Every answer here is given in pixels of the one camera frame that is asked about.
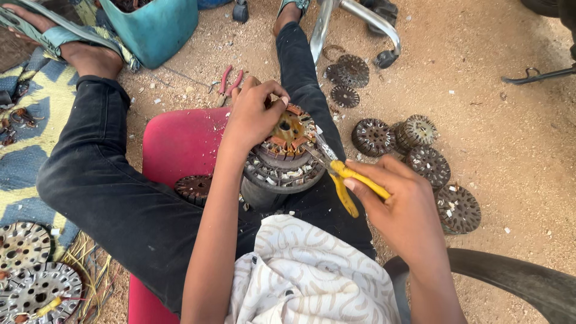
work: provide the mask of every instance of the white patterned cloth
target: white patterned cloth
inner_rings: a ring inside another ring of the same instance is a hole
[[[226,324],[400,323],[375,261],[289,215],[262,220],[254,252],[234,265]]]

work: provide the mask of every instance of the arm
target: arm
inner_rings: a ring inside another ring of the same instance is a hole
[[[466,323],[430,183],[392,156],[384,156],[377,164],[347,160],[346,165],[391,194],[382,202],[360,181],[344,180],[382,238],[410,267],[412,322]]]
[[[282,96],[270,109],[264,101]],[[188,264],[181,323],[222,323],[228,313],[238,231],[238,192],[249,151],[270,133],[288,104],[275,81],[248,77],[232,93],[232,111],[218,149],[214,177]]]

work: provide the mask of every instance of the pliers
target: pliers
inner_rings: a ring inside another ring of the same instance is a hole
[[[342,202],[342,205],[344,205],[352,217],[357,218],[359,213],[356,205],[354,205],[354,201],[352,201],[350,195],[348,195],[348,191],[344,185],[345,178],[357,179],[370,187],[370,189],[374,190],[374,192],[380,197],[384,199],[390,198],[390,194],[384,188],[375,184],[369,178],[353,171],[347,167],[344,162],[338,160],[336,153],[334,153],[330,146],[328,146],[328,144],[318,134],[316,134],[316,144],[319,150],[311,149],[306,145],[303,145],[302,147],[310,152],[312,157],[326,168],[328,174],[330,174],[330,177],[336,185],[336,193],[338,194],[338,198],[340,198],[340,202]]]
[[[242,82],[242,76],[244,75],[244,71],[240,70],[238,72],[238,77],[236,78],[236,81],[234,81],[234,83],[230,86],[230,88],[226,90],[226,79],[228,78],[228,74],[230,73],[231,70],[232,65],[229,65],[224,71],[224,74],[222,75],[222,81],[220,82],[220,90],[218,90],[218,93],[220,95],[218,96],[218,101],[216,101],[216,107],[224,106],[226,98],[232,97],[232,90],[238,87],[240,85],[240,82]]]

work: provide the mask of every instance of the red chair seat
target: red chair seat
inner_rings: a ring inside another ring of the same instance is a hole
[[[180,178],[214,170],[228,107],[171,111],[154,117],[142,141],[142,173],[174,188]],[[128,324],[177,324],[178,317],[130,275]]]

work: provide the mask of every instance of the red pliers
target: red pliers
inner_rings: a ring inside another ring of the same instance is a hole
[[[244,71],[240,70],[238,72],[238,77],[236,78],[234,83],[230,86],[230,88],[228,88],[228,90],[226,90],[226,79],[228,78],[228,74],[230,73],[231,70],[232,70],[232,65],[229,65],[226,68],[226,70],[224,71],[224,74],[222,75],[222,81],[220,82],[220,90],[218,90],[218,93],[220,95],[218,96],[218,101],[216,102],[216,107],[224,106],[224,102],[226,102],[226,98],[232,97],[232,90],[234,88],[237,88],[240,85],[240,82],[242,82],[242,76],[244,75]]]

